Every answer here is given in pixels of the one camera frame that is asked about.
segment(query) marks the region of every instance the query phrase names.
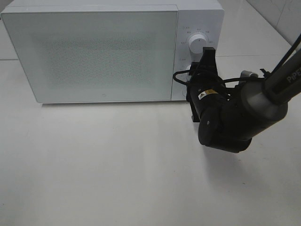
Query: white microwave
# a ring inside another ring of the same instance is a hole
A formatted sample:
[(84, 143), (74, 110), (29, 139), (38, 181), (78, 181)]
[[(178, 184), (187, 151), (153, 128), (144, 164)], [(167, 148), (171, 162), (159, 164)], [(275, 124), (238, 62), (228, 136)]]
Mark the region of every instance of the white microwave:
[(39, 103), (185, 100), (173, 73), (217, 48), (223, 16), (217, 0), (15, 0), (1, 13)]

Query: microwave control panel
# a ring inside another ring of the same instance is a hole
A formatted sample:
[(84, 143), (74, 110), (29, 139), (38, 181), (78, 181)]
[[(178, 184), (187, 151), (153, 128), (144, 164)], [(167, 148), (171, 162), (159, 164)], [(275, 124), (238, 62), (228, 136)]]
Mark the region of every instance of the microwave control panel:
[[(217, 49), (224, 11), (180, 10), (178, 12), (177, 35), (174, 55), (174, 72), (190, 69), (192, 62), (200, 61), (203, 47)], [(187, 74), (178, 75), (184, 81)], [(172, 100), (185, 100), (186, 87), (173, 81)]]

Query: microwave body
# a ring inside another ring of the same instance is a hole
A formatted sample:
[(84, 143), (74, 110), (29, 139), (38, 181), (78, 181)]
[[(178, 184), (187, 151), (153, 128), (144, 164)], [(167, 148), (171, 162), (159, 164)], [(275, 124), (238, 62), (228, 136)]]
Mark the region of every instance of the microwave body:
[(185, 100), (173, 73), (217, 48), (223, 16), (216, 0), (15, 0), (1, 13), (39, 103)]

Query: white floor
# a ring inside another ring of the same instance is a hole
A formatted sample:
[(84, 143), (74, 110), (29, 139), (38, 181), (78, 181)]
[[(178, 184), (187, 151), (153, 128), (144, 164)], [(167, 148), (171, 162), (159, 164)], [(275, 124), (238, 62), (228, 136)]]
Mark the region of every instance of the white floor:
[[(286, 41), (244, 0), (221, 3), (220, 75), (273, 69)], [(40, 105), (0, 61), (0, 225), (299, 226), (300, 102), (231, 154), (198, 143), (188, 103)]]

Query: microwave oven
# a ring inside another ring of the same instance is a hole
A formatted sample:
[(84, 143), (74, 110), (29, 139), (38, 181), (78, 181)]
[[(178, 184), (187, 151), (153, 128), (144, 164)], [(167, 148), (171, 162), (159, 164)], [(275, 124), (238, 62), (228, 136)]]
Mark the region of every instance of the microwave oven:
[(224, 11), (217, 0), (15, 0), (0, 16), (37, 102), (92, 103), (185, 100), (173, 73), (217, 48)]

